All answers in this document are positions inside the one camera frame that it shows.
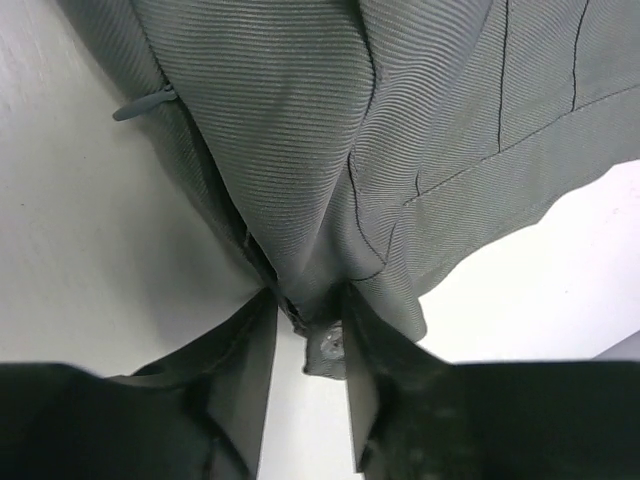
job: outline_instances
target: zipper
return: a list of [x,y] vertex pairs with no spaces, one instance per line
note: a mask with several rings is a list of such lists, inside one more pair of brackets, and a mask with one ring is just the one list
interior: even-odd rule
[[158,105],[165,102],[172,102],[178,98],[178,94],[173,89],[173,85],[166,85],[162,90],[159,90],[144,97],[136,98],[133,102],[119,108],[113,113],[113,119],[116,122],[122,122],[123,120],[130,120],[145,113],[150,112]]

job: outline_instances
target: gray fabric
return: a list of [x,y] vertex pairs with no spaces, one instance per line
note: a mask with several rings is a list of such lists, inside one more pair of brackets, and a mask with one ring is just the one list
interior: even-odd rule
[[132,3],[313,321],[312,374],[342,372],[313,350],[331,287],[352,281],[418,340],[418,296],[466,255],[640,157],[637,0]]
[[[58,0],[58,3],[87,48],[127,98],[148,95],[166,84],[130,0]],[[213,200],[211,190],[215,185],[205,181],[205,177],[210,178],[212,173],[207,175],[206,170],[215,167],[199,133],[194,133],[189,125],[186,112],[177,103],[161,105],[147,115],[140,128],[149,136],[167,173],[183,188],[238,268],[257,279],[234,241],[221,204]]]

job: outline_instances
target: black plastic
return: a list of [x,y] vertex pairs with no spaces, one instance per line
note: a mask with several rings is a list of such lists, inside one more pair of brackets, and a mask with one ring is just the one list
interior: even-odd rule
[[256,478],[276,318],[264,290],[131,377],[0,366],[0,478]]
[[342,320],[367,480],[640,478],[639,364],[447,364],[352,287]]

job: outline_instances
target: stitching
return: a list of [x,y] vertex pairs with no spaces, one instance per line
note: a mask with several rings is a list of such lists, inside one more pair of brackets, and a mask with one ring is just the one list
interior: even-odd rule
[[582,15],[580,15],[580,21],[578,22],[578,29],[576,30],[576,39],[573,43],[573,100],[571,101],[571,111],[576,109],[576,96],[578,95],[578,81],[576,79],[576,64],[578,62],[578,38],[580,37],[580,30],[582,30],[582,22],[584,16],[587,13],[587,7],[589,6],[589,0],[584,2],[584,9]]
[[[469,56],[465,60],[465,64],[462,67],[462,69],[460,70],[460,74],[456,77],[454,83],[452,84],[451,88],[449,89],[449,93],[460,82],[460,79],[462,78],[462,76],[464,74],[464,71],[465,71],[466,67],[469,64],[469,60],[471,59],[473,53],[476,51],[476,49],[478,47],[478,42],[480,40],[480,37],[485,32],[485,28],[487,28],[487,22],[489,21],[489,16],[491,15],[491,13],[493,11],[494,6],[495,6],[495,0],[491,0],[491,4],[489,5],[489,8],[487,8],[487,10],[486,10],[486,12],[484,14],[484,18],[482,19],[482,26],[480,27],[480,32],[478,33],[478,37],[476,38],[476,41],[475,41],[475,43],[473,45],[473,51],[469,54]],[[442,111],[442,104],[438,108],[438,111],[437,111],[437,113],[435,115],[435,118],[438,118],[440,116],[441,111]],[[415,178],[416,195],[420,195],[420,179],[422,178],[422,167],[423,167],[423,162],[420,162],[420,164],[418,165],[418,171],[416,173],[416,178]]]
[[[386,252],[386,259],[385,259],[385,261],[384,261],[384,265],[383,265],[383,267],[382,267],[379,271],[377,271],[376,273],[373,273],[373,274],[371,274],[371,275],[369,275],[369,276],[367,276],[367,277],[365,277],[365,278],[360,278],[360,279],[358,279],[358,278],[354,278],[354,279],[350,279],[350,280],[351,280],[351,281],[353,281],[353,282],[362,282],[362,281],[366,281],[366,280],[371,280],[371,279],[373,279],[374,277],[376,277],[376,276],[380,275],[380,274],[385,270],[385,268],[386,268],[386,266],[387,266],[387,263],[389,262],[389,256],[390,256],[390,253],[391,253],[391,245],[392,245],[392,243],[393,243],[393,235],[394,235],[394,233],[395,233],[396,226],[397,226],[397,225],[398,225],[398,223],[400,222],[400,219],[401,219],[401,217],[402,217],[402,213],[404,212],[404,207],[407,207],[408,205],[410,205],[410,204],[412,204],[412,203],[414,203],[414,202],[417,202],[419,199],[421,199],[421,198],[423,198],[423,197],[428,197],[429,195],[432,195],[432,194],[436,193],[438,190],[442,189],[445,185],[447,185],[447,184],[448,184],[448,183],[450,183],[451,181],[455,180],[456,178],[461,177],[461,176],[463,176],[463,175],[466,175],[466,174],[468,174],[468,173],[470,173],[470,172],[472,172],[472,171],[474,171],[474,170],[476,170],[476,169],[478,169],[478,168],[483,167],[483,166],[484,166],[484,164],[485,164],[487,161],[489,161],[489,160],[491,160],[491,159],[495,158],[495,157],[496,157],[497,155],[499,155],[500,153],[506,153],[506,152],[508,152],[509,150],[511,150],[512,148],[515,148],[516,146],[518,146],[519,144],[521,144],[521,143],[522,143],[522,142],[524,142],[525,140],[528,140],[529,138],[533,137],[534,135],[537,135],[537,134],[538,134],[538,133],[540,133],[542,130],[544,130],[544,129],[545,129],[545,128],[547,128],[547,127],[550,127],[551,125],[553,125],[554,123],[558,122],[558,121],[559,121],[559,120],[561,120],[562,118],[564,118],[564,117],[568,117],[568,116],[570,116],[570,115],[573,115],[575,112],[579,112],[579,111],[584,110],[584,109],[586,109],[586,108],[588,108],[588,107],[590,107],[590,106],[592,106],[592,105],[594,105],[594,104],[596,104],[596,103],[599,103],[599,102],[602,102],[602,101],[608,100],[608,99],[609,99],[609,98],[611,98],[611,97],[614,97],[614,96],[617,96],[617,95],[619,95],[619,94],[622,94],[622,93],[626,93],[626,92],[632,91],[632,90],[634,90],[634,89],[636,89],[636,88],[640,88],[640,84],[633,85],[633,86],[631,86],[631,87],[625,88],[625,89],[620,90],[620,91],[618,91],[618,92],[614,92],[614,93],[611,93],[611,94],[609,94],[609,95],[606,95],[606,96],[604,96],[604,97],[602,97],[602,98],[599,98],[599,99],[597,99],[597,100],[593,100],[592,102],[589,102],[589,103],[587,103],[587,104],[585,104],[585,105],[582,105],[581,107],[577,108],[575,111],[564,113],[564,114],[560,115],[558,118],[556,118],[555,120],[553,120],[553,121],[549,122],[548,124],[546,124],[545,126],[543,126],[543,127],[539,128],[539,129],[537,129],[536,131],[534,131],[534,132],[530,133],[529,135],[527,135],[526,137],[524,137],[522,140],[519,140],[518,142],[514,143],[513,145],[510,145],[510,146],[509,146],[509,147],[507,147],[503,152],[498,152],[497,154],[493,154],[493,155],[489,155],[488,157],[484,157],[483,159],[481,159],[480,161],[478,161],[478,163],[476,163],[475,165],[472,165],[471,167],[468,167],[468,168],[466,168],[466,169],[464,169],[464,170],[461,170],[460,172],[458,172],[458,173],[456,173],[456,174],[454,174],[454,175],[451,175],[449,178],[447,178],[447,179],[443,180],[442,182],[440,182],[440,183],[439,183],[438,185],[436,185],[435,187],[432,187],[432,188],[430,188],[429,190],[426,190],[426,191],[422,192],[421,194],[416,195],[416,196],[414,196],[414,197],[410,198],[409,200],[407,200],[406,202],[404,202],[404,203],[402,204],[402,208],[401,208],[401,210],[400,210],[400,214],[398,215],[398,218],[396,219],[396,221],[395,221],[395,222],[394,222],[394,224],[393,224],[393,227],[391,228],[391,234],[390,234],[390,236],[389,236],[389,243],[388,243],[388,246],[387,246],[387,252]],[[581,177],[581,179],[582,179],[582,178],[589,178],[589,177],[590,177],[590,175],[587,175],[587,176],[585,176],[585,177]],[[570,184],[570,182],[567,182],[567,183],[562,184],[562,186],[561,186],[560,188],[564,188],[564,187],[565,187],[566,185],[568,185],[568,184]],[[538,206],[540,206],[540,205],[542,205],[542,204],[544,204],[544,203],[545,203],[545,202],[540,202],[540,203],[535,204],[533,207],[528,207],[528,208],[532,208],[532,209],[533,209],[533,208],[536,208],[536,207],[538,207]],[[526,211],[526,209],[525,209],[525,210],[523,210],[523,211],[520,211],[520,212],[516,213],[514,216],[516,216],[516,215],[520,215],[520,214],[521,214],[521,213],[523,213],[524,211]]]
[[[605,169],[592,170],[591,172],[589,172],[588,175],[584,175],[584,176],[580,177],[579,180],[576,182],[576,184],[577,185],[581,185],[584,182],[588,182],[589,179],[591,179],[591,178],[597,177],[599,175],[603,175],[604,173],[606,173],[609,170],[609,168],[611,168],[611,167],[607,167]],[[559,187],[559,190],[561,191],[561,193],[556,193],[555,195],[552,195],[551,197],[548,197],[547,199],[545,199],[545,200],[543,200],[541,202],[538,202],[538,203],[536,203],[534,205],[529,205],[526,208],[518,210],[515,214],[513,214],[511,216],[511,218],[509,220],[512,220],[513,218],[521,217],[521,216],[523,216],[524,214],[527,214],[527,213],[531,213],[531,212],[537,210],[541,206],[554,203],[562,195],[564,195],[564,193],[565,193],[564,190],[567,188],[567,186],[572,185],[573,183],[574,183],[573,181],[564,182]],[[497,232],[500,232],[501,230],[503,230],[505,225],[506,225],[506,223],[507,223],[506,221],[502,222],[496,228],[490,230],[490,232],[484,237],[485,241],[478,242],[478,243],[473,244],[470,247],[467,247],[465,250],[463,250],[463,253],[456,258],[456,260],[454,260],[454,261],[441,261],[434,268],[432,268],[431,270],[426,272],[424,275],[428,275],[429,273],[433,272],[434,270],[439,270],[444,265],[455,265],[455,264],[459,263],[461,261],[461,259],[464,259],[469,254],[473,253],[477,249],[479,249],[482,246],[484,246],[486,244],[486,239],[493,237]]]
[[502,69],[500,70],[500,105],[498,107],[498,153],[502,151],[502,110],[504,108],[504,76],[507,64],[507,38],[509,37],[509,0],[505,1],[504,38],[502,40]]
[[426,191],[422,192],[420,195],[417,195],[417,196],[415,196],[415,197],[413,197],[413,198],[410,198],[409,200],[407,200],[407,201],[403,204],[403,206],[406,206],[406,205],[408,205],[408,204],[410,204],[410,203],[412,203],[412,202],[416,201],[416,200],[417,200],[418,198],[420,198],[420,197],[428,196],[428,195],[431,195],[432,193],[435,193],[436,191],[438,191],[439,189],[441,189],[442,187],[444,187],[446,184],[448,184],[448,183],[449,183],[449,182],[451,182],[452,180],[456,179],[457,177],[460,177],[460,176],[462,176],[462,175],[465,175],[465,174],[467,174],[467,173],[469,173],[469,172],[471,172],[471,171],[473,171],[473,170],[475,170],[475,169],[479,168],[480,166],[482,166],[482,164],[484,164],[484,163],[486,163],[488,160],[491,160],[492,158],[496,157],[496,156],[497,156],[497,155],[499,155],[500,153],[506,153],[506,152],[508,152],[509,150],[511,150],[512,148],[517,147],[518,145],[520,145],[520,144],[521,144],[522,142],[524,142],[525,140],[528,140],[529,138],[533,137],[534,135],[537,135],[537,134],[538,134],[538,133],[540,133],[542,130],[544,130],[544,129],[546,129],[546,128],[550,127],[551,125],[553,125],[554,123],[556,123],[556,122],[558,122],[558,121],[562,120],[564,117],[568,117],[568,116],[572,115],[573,113],[575,113],[575,112],[579,112],[580,110],[583,110],[583,109],[585,109],[585,108],[587,108],[587,107],[590,107],[591,105],[593,105],[593,104],[595,104],[595,103],[598,103],[598,102],[601,102],[601,101],[607,100],[607,99],[609,99],[609,98],[611,98],[611,97],[614,97],[614,96],[619,95],[619,94],[622,94],[622,93],[626,93],[626,92],[628,92],[628,91],[634,90],[634,89],[639,88],[639,87],[640,87],[640,84],[633,85],[632,87],[628,87],[628,88],[625,88],[624,90],[620,90],[620,91],[618,91],[618,92],[611,93],[611,94],[606,95],[606,96],[604,96],[604,97],[602,97],[602,98],[599,98],[599,99],[597,99],[597,100],[593,100],[592,102],[589,102],[589,103],[587,103],[587,104],[585,104],[585,105],[582,105],[580,108],[577,108],[577,109],[576,109],[575,111],[573,111],[573,112],[563,113],[562,115],[560,115],[560,116],[559,116],[558,118],[556,118],[555,120],[552,120],[551,122],[547,123],[547,124],[546,124],[546,125],[544,125],[543,127],[538,128],[538,129],[537,129],[537,130],[535,130],[534,132],[532,132],[532,133],[530,133],[529,135],[527,135],[526,137],[524,137],[522,140],[519,140],[519,141],[517,141],[516,143],[514,143],[513,145],[508,146],[508,147],[507,147],[507,148],[505,148],[502,152],[499,152],[499,153],[494,154],[494,155],[489,155],[488,157],[484,157],[483,159],[481,159],[480,161],[478,161],[478,163],[476,163],[475,165],[472,165],[471,167],[468,167],[468,168],[466,168],[466,169],[464,169],[464,170],[461,170],[460,172],[458,172],[458,173],[456,173],[456,174],[454,174],[454,175],[451,175],[449,178],[447,178],[447,179],[443,180],[442,182],[440,182],[440,183],[439,183],[438,185],[436,185],[435,187],[432,187],[432,188],[430,188],[429,190],[426,190]]
[[378,258],[378,260],[380,260],[380,263],[382,264],[382,269],[384,269],[387,266],[386,261],[384,260],[384,258],[382,258],[382,255],[380,255],[378,253],[378,251],[373,248],[373,245],[371,244],[371,242],[369,241],[369,239],[367,238],[367,236],[364,233],[364,229],[362,228],[362,223],[360,222],[360,208],[359,208],[359,201],[358,201],[358,187],[357,187],[357,175],[358,175],[358,170],[357,170],[357,165],[356,165],[356,158],[355,158],[355,154],[356,154],[356,144],[358,141],[358,137],[360,136],[360,132],[362,130],[362,127],[367,119],[367,117],[369,116],[369,112],[371,111],[371,107],[373,105],[373,102],[375,100],[375,94],[376,94],[376,90],[378,88],[378,83],[379,83],[379,77],[381,77],[381,73],[378,71],[378,68],[376,68],[376,63],[375,60],[373,58],[373,50],[371,48],[371,41],[369,39],[369,32],[367,31],[367,26],[366,23],[364,21],[364,14],[362,13],[362,6],[360,5],[360,2],[356,2],[357,4],[357,9],[358,9],[358,13],[359,15],[357,16],[357,22],[358,22],[358,30],[360,31],[360,35],[362,36],[362,41],[364,43],[364,46],[367,50],[367,54],[369,55],[369,61],[371,62],[371,71],[373,74],[373,79],[372,79],[372,83],[371,83],[371,93],[369,95],[369,101],[367,102],[367,106],[365,108],[364,114],[362,116],[362,121],[360,122],[360,125],[358,126],[358,130],[357,133],[353,139],[353,144],[351,146],[351,150],[349,152],[349,154],[347,155],[347,172],[349,174],[349,181],[351,183],[351,189],[353,190],[353,199],[354,199],[354,203],[355,203],[355,220],[356,220],[356,227],[358,229],[358,232],[360,232],[360,236],[362,237],[362,240],[364,241],[364,243],[367,245],[367,247],[369,248],[369,250],[371,250],[371,252]]
[[369,249],[375,254],[376,257],[378,257],[378,260],[380,260],[380,262],[382,263],[382,268],[384,269],[384,267],[387,266],[387,262],[384,260],[384,258],[382,258],[382,255],[380,255],[376,251],[376,249],[373,248],[373,245],[371,245],[371,242],[369,242],[369,239],[367,238],[367,236],[364,234],[364,231],[362,230],[362,223],[360,222],[360,208],[358,204],[358,189],[356,187],[355,174],[354,174],[356,171],[355,170],[356,166],[353,160],[353,155],[352,155],[353,153],[355,153],[355,147],[347,157],[347,171],[349,172],[349,180],[351,181],[351,188],[353,189],[353,199],[355,202],[355,213],[356,213],[356,226],[358,227],[358,231],[360,232],[360,235],[362,236],[364,243],[366,243]]

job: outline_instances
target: ribbed fabric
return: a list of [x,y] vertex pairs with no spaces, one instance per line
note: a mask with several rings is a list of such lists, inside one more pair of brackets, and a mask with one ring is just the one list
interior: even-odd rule
[[174,85],[199,132],[173,106],[156,128],[311,322],[311,374],[344,373],[321,350],[332,287],[417,340],[418,297],[466,255],[640,157],[636,0],[64,1],[125,92],[158,65]]
[[136,8],[249,230],[297,281],[372,89],[357,18],[326,0]]
[[[161,90],[167,83],[130,0],[58,0],[87,48],[128,99]],[[221,181],[195,126],[178,103],[149,112],[143,124],[169,175],[180,185],[230,255],[252,272],[235,242],[229,213],[216,201]]]
[[640,85],[640,2],[589,0],[576,49],[576,106]]
[[509,0],[501,149],[571,111],[573,52],[586,0]]

